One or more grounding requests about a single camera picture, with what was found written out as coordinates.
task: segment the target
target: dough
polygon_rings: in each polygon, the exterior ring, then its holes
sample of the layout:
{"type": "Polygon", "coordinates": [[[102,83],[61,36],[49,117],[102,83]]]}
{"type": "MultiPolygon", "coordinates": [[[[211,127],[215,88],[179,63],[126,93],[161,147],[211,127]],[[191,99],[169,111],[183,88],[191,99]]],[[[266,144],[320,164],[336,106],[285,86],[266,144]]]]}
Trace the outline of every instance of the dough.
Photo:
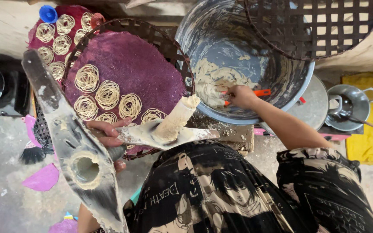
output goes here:
{"type": "Polygon", "coordinates": [[[222,91],[227,91],[234,85],[247,85],[251,89],[259,87],[242,73],[230,67],[218,67],[215,63],[201,59],[192,69],[195,73],[195,90],[198,97],[211,108],[224,107],[224,100],[220,98],[222,91]]]}
{"type": "Polygon", "coordinates": [[[239,57],[238,60],[240,60],[240,61],[242,61],[242,60],[250,60],[250,56],[243,55],[243,56],[239,57]]]}

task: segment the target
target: dough cylinder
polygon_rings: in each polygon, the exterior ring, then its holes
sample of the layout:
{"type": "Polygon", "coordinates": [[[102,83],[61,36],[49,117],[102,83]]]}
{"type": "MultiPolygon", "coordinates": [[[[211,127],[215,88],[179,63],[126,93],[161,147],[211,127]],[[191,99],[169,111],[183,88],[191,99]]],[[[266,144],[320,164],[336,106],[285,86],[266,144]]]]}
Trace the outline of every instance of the dough cylinder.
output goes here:
{"type": "Polygon", "coordinates": [[[177,139],[179,130],[187,124],[199,102],[200,99],[195,94],[190,97],[182,97],[171,113],[153,131],[153,139],[162,144],[177,139]]]}

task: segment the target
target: pink plastic scrap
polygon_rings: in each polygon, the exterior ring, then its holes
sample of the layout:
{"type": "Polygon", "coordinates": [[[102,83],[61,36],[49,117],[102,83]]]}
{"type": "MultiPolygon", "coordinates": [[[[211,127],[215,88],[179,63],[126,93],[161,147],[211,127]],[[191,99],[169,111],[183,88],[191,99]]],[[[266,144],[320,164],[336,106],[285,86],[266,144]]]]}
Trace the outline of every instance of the pink plastic scrap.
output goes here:
{"type": "Polygon", "coordinates": [[[61,223],[52,225],[49,233],[77,233],[77,221],[74,219],[65,219],[61,223]]]}
{"type": "Polygon", "coordinates": [[[22,182],[22,185],[35,191],[49,191],[58,182],[59,174],[54,163],[50,163],[32,176],[26,178],[22,182]]]}

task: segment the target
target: hand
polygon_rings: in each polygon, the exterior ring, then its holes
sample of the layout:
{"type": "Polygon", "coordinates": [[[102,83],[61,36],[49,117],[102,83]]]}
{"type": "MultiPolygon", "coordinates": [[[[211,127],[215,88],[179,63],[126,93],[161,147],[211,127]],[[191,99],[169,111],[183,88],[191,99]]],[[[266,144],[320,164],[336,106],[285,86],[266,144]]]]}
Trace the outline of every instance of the hand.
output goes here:
{"type": "Polygon", "coordinates": [[[106,137],[100,137],[98,138],[99,141],[107,147],[118,147],[122,145],[122,141],[117,139],[116,137],[119,135],[119,133],[114,129],[117,127],[123,127],[127,126],[132,122],[132,118],[128,117],[123,120],[117,121],[114,124],[107,123],[105,121],[88,121],[86,126],[89,129],[98,129],[102,130],[106,133],[106,137]]]}
{"type": "Polygon", "coordinates": [[[244,85],[230,87],[227,94],[232,94],[228,101],[244,109],[253,108],[254,104],[260,100],[250,87],[244,85]]]}

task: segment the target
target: blue bottle cap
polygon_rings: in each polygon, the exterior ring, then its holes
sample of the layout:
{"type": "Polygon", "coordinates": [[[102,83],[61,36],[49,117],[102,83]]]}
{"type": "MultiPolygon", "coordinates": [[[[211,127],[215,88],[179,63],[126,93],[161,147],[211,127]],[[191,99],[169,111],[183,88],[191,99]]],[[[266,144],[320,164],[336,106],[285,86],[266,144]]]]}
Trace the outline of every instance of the blue bottle cap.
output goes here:
{"type": "Polygon", "coordinates": [[[40,18],[46,23],[55,23],[58,20],[58,15],[55,9],[49,5],[44,5],[40,8],[40,18]]]}

